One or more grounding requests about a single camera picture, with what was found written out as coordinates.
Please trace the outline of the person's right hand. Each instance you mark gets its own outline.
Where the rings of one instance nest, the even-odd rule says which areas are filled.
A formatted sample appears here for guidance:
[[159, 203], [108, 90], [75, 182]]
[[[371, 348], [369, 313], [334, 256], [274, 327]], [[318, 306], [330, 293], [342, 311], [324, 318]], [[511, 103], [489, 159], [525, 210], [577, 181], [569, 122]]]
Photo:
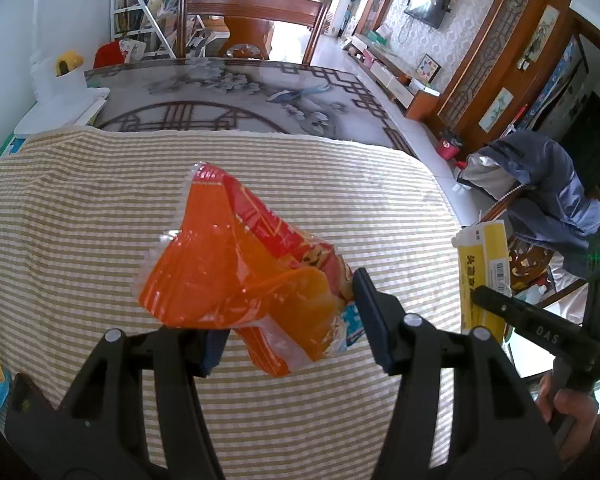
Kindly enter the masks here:
[[553, 374], [548, 372], [540, 381], [539, 395], [535, 404], [544, 422], [550, 421], [553, 410], [573, 418], [571, 431], [559, 448], [560, 459], [564, 463], [569, 463], [583, 453], [592, 437], [600, 430], [598, 403], [592, 396], [568, 388], [559, 389], [555, 394], [551, 394], [552, 387]]

